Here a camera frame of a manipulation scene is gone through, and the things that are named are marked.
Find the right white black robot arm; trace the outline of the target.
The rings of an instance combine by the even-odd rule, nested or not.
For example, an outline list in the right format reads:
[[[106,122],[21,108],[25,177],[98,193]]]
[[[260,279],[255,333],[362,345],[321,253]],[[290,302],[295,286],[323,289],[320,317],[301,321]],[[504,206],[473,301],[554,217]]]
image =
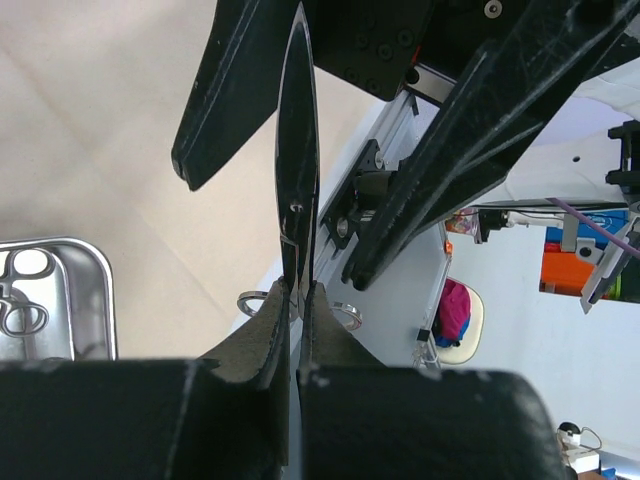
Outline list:
[[[274,113],[297,13],[312,65],[380,100],[407,92],[438,109],[358,224],[342,273],[355,288],[472,203],[638,204],[635,1],[221,1],[171,151],[191,189]]]

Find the steel instrument tray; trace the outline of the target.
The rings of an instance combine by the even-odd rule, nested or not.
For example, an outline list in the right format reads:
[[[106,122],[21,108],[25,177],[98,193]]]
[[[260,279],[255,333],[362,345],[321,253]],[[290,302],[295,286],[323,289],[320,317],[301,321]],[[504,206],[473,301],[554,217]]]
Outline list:
[[[40,271],[45,259],[32,252],[35,248],[53,255],[55,271],[43,280],[16,282],[14,286],[48,309],[49,323],[40,333],[24,339],[1,333],[1,359],[117,359],[114,284],[107,257],[96,246],[73,237],[3,241],[1,273],[7,251],[14,249],[28,249],[16,260],[21,273]]]

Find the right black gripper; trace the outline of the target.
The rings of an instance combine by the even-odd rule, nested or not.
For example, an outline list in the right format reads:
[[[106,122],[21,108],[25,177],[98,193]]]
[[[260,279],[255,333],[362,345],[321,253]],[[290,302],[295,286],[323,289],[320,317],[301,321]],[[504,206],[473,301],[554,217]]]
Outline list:
[[[420,66],[457,80],[481,46],[345,264],[343,282],[360,291],[420,228],[504,180],[519,158],[513,149],[531,144],[639,13],[636,1],[305,4],[312,8],[315,65],[384,101],[413,87]],[[297,7],[281,0],[216,4],[171,149],[174,171],[190,190],[208,182],[274,113]]]

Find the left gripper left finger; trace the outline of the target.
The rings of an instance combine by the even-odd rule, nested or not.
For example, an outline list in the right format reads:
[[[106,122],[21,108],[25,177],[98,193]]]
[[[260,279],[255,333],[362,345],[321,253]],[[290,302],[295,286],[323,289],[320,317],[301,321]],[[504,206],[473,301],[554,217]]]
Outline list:
[[[275,281],[257,314],[201,356],[217,378],[231,385],[265,390],[284,356],[288,364],[290,291]]]

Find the surgical scissors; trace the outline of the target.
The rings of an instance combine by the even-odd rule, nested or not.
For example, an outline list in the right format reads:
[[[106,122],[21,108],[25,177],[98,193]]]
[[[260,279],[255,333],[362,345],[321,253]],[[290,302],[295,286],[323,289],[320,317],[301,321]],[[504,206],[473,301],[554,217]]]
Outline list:
[[[281,259],[294,319],[306,317],[314,283],[319,181],[314,62],[304,4],[299,3],[281,72],[275,137]]]

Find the beige cloth wrap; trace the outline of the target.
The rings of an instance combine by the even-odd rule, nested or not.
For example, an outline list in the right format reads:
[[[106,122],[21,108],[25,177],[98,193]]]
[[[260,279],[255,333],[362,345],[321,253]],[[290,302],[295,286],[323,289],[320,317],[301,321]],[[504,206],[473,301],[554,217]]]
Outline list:
[[[279,257],[275,124],[203,188],[170,151],[211,1],[1,5],[1,235],[76,236],[114,272],[124,357],[197,356]]]

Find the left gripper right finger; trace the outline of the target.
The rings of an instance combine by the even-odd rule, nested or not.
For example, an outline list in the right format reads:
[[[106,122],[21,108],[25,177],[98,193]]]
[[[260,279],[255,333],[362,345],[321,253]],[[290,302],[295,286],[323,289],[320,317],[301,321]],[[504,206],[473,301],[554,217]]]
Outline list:
[[[321,366],[385,367],[335,318],[324,285],[314,282],[305,301],[299,370]]]

